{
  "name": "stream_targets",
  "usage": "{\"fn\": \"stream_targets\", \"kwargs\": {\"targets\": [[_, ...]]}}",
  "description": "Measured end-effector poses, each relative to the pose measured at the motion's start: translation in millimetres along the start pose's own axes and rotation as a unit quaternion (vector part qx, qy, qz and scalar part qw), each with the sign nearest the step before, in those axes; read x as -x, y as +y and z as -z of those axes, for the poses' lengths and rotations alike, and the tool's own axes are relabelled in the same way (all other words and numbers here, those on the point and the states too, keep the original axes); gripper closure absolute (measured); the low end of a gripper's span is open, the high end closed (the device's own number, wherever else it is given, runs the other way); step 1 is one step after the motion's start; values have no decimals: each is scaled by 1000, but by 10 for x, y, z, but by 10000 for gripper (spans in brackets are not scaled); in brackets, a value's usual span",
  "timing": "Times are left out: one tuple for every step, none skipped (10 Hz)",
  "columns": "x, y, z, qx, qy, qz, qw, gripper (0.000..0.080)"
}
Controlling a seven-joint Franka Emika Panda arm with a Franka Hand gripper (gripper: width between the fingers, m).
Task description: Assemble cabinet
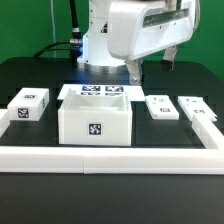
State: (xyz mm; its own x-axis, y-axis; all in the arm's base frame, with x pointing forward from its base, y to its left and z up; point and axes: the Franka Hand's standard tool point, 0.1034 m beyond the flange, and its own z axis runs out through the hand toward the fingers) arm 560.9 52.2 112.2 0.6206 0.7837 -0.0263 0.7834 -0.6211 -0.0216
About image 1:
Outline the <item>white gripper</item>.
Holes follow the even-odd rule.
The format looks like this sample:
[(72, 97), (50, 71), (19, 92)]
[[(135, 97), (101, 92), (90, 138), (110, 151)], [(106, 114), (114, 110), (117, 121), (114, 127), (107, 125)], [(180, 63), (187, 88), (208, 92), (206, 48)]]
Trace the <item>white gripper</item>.
[(107, 47), (114, 58), (127, 60), (131, 85), (142, 82), (139, 58), (165, 50), (161, 70), (170, 72), (178, 45), (191, 39), (195, 20), (194, 0), (113, 1), (109, 9)]

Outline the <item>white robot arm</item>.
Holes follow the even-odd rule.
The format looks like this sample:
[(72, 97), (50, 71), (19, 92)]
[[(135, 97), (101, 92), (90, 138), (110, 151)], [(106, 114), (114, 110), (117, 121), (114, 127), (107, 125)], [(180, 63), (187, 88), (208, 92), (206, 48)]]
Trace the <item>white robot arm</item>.
[(78, 65), (98, 73), (129, 72), (142, 82), (143, 58), (162, 51), (161, 69), (174, 67), (178, 45), (200, 21), (199, 0), (89, 0), (89, 28)]

